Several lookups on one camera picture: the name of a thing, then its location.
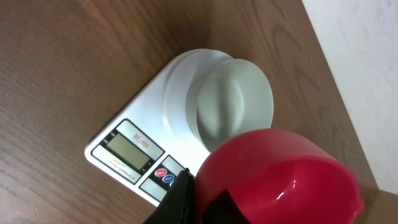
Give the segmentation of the red measuring scoop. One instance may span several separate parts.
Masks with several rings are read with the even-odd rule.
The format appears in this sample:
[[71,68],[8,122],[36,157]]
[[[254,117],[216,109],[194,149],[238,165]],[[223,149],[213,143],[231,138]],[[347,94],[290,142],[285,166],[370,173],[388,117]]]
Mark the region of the red measuring scoop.
[[346,166],[280,129],[240,134],[206,158],[195,178],[198,222],[221,194],[251,223],[352,223],[364,208]]

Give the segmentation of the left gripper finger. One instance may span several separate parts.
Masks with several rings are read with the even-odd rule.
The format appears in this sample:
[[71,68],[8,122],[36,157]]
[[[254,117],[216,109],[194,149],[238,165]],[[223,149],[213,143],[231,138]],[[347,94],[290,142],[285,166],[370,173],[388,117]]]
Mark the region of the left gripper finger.
[[194,176],[188,168],[174,183],[144,224],[192,224],[195,222]]

